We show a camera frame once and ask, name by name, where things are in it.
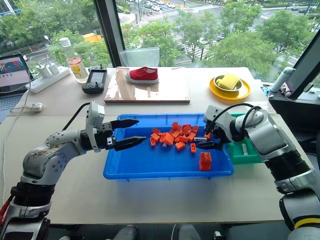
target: yellow sponge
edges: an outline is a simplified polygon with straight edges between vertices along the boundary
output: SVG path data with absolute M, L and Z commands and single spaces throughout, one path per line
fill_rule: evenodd
M 226 90 L 232 90 L 235 88 L 239 80 L 240 78 L 237 76 L 227 73 L 222 79 L 220 79 L 218 86 Z

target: red canvas sneaker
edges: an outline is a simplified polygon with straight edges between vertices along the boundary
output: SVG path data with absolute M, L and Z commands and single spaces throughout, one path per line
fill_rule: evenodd
M 156 84 L 159 82 L 158 69 L 147 66 L 127 72 L 125 78 L 134 84 Z

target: wooden board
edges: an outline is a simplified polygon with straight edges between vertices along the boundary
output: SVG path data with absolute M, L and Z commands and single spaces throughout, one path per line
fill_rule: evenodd
M 185 69 L 159 68 L 159 82 L 134 84 L 126 80 L 126 73 L 137 67 L 117 67 L 104 98 L 106 103 L 189 103 L 190 94 Z

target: green plastic tray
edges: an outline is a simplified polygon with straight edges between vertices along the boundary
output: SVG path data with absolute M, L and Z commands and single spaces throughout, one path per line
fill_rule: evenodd
M 233 113 L 231 115 L 233 117 L 239 117 L 243 114 L 244 113 Z M 246 150 L 248 155 L 244 155 L 242 144 L 246 145 Z M 252 146 L 249 139 L 244 139 L 239 142 L 228 143 L 227 150 L 233 165 L 263 163 L 256 149 Z

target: computer mouse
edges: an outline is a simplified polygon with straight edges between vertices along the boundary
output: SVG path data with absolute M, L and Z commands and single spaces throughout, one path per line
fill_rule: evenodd
M 44 109 L 44 104 L 41 102 L 32 103 L 29 109 L 32 112 L 41 112 Z

